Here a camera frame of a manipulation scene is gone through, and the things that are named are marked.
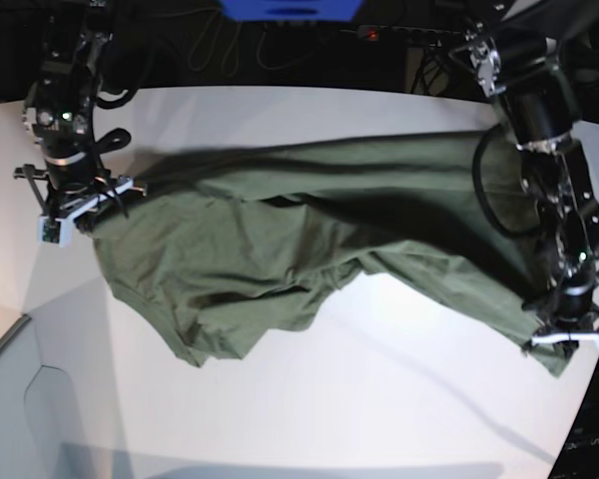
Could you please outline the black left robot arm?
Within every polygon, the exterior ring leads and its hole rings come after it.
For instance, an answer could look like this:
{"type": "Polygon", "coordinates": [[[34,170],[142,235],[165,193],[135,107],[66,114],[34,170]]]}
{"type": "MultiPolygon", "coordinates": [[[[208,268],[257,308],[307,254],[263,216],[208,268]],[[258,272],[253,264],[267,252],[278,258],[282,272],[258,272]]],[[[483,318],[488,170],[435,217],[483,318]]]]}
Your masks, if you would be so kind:
{"type": "Polygon", "coordinates": [[[448,51],[467,69],[521,154],[523,191],[539,216],[546,291],[526,303],[544,322],[533,344],[599,338],[599,203],[582,143],[580,119],[563,70],[565,42],[599,18],[599,1],[468,1],[464,39],[448,51]]]}

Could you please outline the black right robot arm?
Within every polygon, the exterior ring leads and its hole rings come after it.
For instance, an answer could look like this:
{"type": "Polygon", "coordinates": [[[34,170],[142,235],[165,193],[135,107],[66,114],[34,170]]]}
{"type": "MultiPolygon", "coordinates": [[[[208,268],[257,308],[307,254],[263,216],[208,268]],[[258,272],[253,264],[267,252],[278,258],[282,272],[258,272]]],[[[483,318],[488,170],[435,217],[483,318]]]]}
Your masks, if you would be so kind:
{"type": "Polygon", "coordinates": [[[104,59],[113,40],[116,1],[53,1],[42,39],[42,60],[36,81],[24,101],[25,130],[42,154],[45,169],[24,166],[16,176],[27,180],[42,213],[57,220],[73,201],[91,195],[122,202],[102,156],[131,143],[131,134],[116,128],[98,139],[96,108],[113,110],[128,103],[132,87],[115,101],[100,97],[104,59]],[[40,197],[38,181],[47,183],[40,197]]]}

